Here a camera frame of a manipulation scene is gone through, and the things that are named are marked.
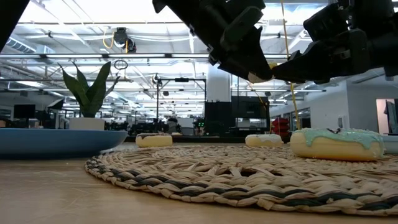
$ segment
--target teal frosting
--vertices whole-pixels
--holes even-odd
[[[363,145],[365,149],[371,147],[372,142],[378,142],[380,147],[384,150],[384,143],[382,136],[373,131],[366,131],[360,129],[340,129],[330,131],[329,129],[308,129],[304,128],[295,133],[303,133],[307,146],[311,146],[312,142],[318,137],[324,137],[337,141],[358,142]]]

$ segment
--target computer monitor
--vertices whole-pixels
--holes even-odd
[[[14,118],[35,118],[36,105],[14,105]]]

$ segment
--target round woven rug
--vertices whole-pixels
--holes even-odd
[[[86,171],[114,185],[197,203],[265,210],[398,215],[398,157],[343,162],[287,147],[173,146],[95,156]]]

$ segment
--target donut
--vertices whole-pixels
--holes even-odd
[[[295,131],[290,148],[301,157],[340,161],[375,161],[384,154],[382,136],[360,129],[311,129]]]
[[[169,134],[141,133],[136,136],[136,144],[139,147],[171,146],[173,138]]]
[[[245,139],[247,146],[259,147],[270,146],[278,147],[283,145],[282,138],[277,134],[250,134]]]

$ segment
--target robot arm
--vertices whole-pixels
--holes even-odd
[[[250,82],[271,78],[326,83],[332,77],[384,67],[398,74],[398,14],[391,0],[339,0],[307,19],[303,26],[313,42],[304,53],[272,69],[262,53],[263,0],[153,0],[156,12],[168,6],[208,47],[209,62]]]

